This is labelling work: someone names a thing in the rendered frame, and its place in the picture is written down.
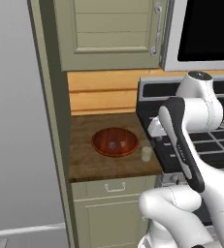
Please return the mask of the olive plain cupboard door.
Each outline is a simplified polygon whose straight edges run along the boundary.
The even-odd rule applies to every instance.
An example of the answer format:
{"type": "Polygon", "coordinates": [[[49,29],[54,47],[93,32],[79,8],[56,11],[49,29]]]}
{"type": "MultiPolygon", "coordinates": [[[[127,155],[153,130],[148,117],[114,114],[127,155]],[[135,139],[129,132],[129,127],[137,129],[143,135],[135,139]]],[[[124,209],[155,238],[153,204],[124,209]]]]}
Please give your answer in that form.
{"type": "Polygon", "coordinates": [[[135,199],[76,201],[79,248],[137,248],[147,220],[135,199]]]}

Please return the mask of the olive tall cabinet side panel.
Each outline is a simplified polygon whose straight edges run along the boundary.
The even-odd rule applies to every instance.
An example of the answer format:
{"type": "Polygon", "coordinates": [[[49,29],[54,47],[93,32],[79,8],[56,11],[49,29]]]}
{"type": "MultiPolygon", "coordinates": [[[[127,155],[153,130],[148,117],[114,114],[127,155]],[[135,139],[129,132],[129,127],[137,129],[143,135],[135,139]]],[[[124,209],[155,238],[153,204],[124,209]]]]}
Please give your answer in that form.
{"type": "Polygon", "coordinates": [[[69,248],[78,248],[69,198],[71,110],[66,74],[60,65],[53,0],[27,0],[36,56],[47,109],[69,248]]]}

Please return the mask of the brown wooden bowl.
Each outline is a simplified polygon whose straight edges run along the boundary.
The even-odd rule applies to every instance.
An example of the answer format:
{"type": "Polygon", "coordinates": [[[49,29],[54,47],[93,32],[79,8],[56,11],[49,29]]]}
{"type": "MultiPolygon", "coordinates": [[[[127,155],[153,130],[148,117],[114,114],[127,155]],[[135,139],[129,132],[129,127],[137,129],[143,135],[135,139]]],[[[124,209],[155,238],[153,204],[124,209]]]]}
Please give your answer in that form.
{"type": "Polygon", "coordinates": [[[91,144],[98,153],[107,157],[118,158],[132,154],[138,148],[139,140],[134,133],[127,129],[111,127],[96,132],[91,139],[91,144]],[[120,146],[122,140],[126,140],[127,147],[122,148],[120,146]],[[109,150],[110,141],[116,142],[114,151],[109,150]]]}

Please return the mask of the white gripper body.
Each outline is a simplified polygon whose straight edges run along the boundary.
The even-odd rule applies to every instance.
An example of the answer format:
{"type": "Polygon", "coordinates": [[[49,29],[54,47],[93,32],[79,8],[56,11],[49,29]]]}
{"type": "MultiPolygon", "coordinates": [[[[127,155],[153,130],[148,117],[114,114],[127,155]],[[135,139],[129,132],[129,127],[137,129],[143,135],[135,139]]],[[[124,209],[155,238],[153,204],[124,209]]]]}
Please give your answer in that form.
{"type": "Polygon", "coordinates": [[[147,131],[153,138],[166,136],[166,132],[162,127],[158,116],[151,119],[147,131]]]}

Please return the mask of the olive drawer front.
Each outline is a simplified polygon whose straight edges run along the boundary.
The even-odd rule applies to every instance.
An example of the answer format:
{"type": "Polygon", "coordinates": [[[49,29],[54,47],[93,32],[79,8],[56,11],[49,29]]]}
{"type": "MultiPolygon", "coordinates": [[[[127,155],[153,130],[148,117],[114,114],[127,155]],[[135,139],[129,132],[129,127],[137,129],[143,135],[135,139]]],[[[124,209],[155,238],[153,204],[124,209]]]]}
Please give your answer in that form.
{"type": "Polygon", "coordinates": [[[140,194],[154,185],[155,175],[148,175],[73,183],[72,191],[75,200],[84,200],[140,194]],[[126,183],[126,190],[123,192],[108,193],[105,189],[107,183],[111,188],[120,188],[122,182],[126,183]]]}

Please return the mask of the black stove hob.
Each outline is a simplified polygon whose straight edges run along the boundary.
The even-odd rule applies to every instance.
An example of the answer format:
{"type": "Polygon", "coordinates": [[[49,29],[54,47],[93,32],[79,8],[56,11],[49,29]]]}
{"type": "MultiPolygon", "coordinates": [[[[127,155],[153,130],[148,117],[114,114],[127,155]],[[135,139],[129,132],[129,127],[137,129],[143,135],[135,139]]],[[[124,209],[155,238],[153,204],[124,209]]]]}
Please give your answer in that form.
{"type": "MultiPolygon", "coordinates": [[[[224,74],[214,75],[213,89],[223,107],[223,122],[214,131],[198,131],[190,134],[199,157],[210,166],[224,171],[224,74]]],[[[163,102],[176,94],[182,76],[142,77],[138,83],[136,113],[145,131],[163,102]]],[[[173,186],[170,177],[177,174],[180,184],[186,183],[169,137],[153,138],[146,135],[160,163],[162,172],[156,176],[157,188],[173,186]]]]}

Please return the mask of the grey fridge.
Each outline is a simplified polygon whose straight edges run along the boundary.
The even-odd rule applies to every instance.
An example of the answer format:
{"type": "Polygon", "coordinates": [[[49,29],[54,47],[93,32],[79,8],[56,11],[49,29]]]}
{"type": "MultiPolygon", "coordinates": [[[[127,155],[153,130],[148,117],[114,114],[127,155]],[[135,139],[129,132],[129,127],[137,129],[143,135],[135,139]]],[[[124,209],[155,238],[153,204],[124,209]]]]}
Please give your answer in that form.
{"type": "MultiPolygon", "coordinates": [[[[0,0],[0,230],[64,223],[26,0],[0,0]]],[[[68,248],[65,230],[5,236],[8,248],[68,248]]]]}

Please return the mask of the white microwave oven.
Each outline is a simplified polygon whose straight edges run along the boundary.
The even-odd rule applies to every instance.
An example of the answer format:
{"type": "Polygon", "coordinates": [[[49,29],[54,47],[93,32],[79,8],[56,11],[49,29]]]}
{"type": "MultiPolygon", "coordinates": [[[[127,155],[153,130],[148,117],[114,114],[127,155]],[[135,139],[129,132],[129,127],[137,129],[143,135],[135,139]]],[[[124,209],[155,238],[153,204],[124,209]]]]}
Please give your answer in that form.
{"type": "Polygon", "coordinates": [[[160,65],[166,72],[224,70],[224,0],[170,0],[160,65]]]}

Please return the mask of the glass of lemonade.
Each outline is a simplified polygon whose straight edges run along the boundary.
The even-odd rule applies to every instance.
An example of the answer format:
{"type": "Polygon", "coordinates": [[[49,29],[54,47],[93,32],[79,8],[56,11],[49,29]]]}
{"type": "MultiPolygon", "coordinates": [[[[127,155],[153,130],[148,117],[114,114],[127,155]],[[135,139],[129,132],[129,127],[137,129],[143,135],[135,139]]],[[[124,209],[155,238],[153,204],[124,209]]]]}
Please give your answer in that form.
{"type": "Polygon", "coordinates": [[[144,162],[149,162],[151,159],[151,155],[152,155],[152,148],[148,146],[144,146],[142,148],[142,160],[144,162]]]}

